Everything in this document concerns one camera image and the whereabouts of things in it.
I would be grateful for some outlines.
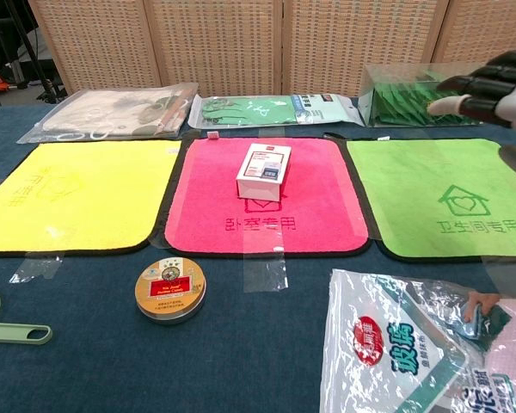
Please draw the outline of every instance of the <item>floor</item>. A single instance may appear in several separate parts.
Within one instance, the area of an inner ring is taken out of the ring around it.
[[[44,89],[40,85],[0,92],[0,106],[46,105],[45,102],[37,99],[42,92]]]

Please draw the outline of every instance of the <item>tin lid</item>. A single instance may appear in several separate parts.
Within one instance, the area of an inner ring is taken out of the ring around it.
[[[152,263],[138,277],[138,307],[159,323],[179,323],[196,313],[203,303],[206,279],[196,262],[164,258]]]

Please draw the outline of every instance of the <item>robotic hand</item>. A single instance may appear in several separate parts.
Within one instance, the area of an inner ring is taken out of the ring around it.
[[[432,115],[463,114],[476,120],[516,129],[516,51],[489,60],[469,76],[450,77],[438,90],[461,96],[438,99],[428,106]]]

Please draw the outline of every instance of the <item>plastic bag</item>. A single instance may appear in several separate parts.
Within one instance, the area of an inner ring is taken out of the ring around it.
[[[197,95],[187,123],[197,129],[228,129],[316,123],[353,122],[363,126],[358,109],[344,96],[332,94],[291,96]]]
[[[320,411],[516,413],[516,299],[333,270]]]
[[[81,90],[17,143],[176,137],[197,87],[179,83],[165,88]]]

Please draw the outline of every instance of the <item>pink towel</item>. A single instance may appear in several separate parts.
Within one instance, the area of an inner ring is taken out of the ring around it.
[[[292,148],[280,202],[237,197],[237,172],[253,142]],[[368,233],[334,142],[230,138],[191,144],[165,237],[193,253],[329,253],[363,247]]]

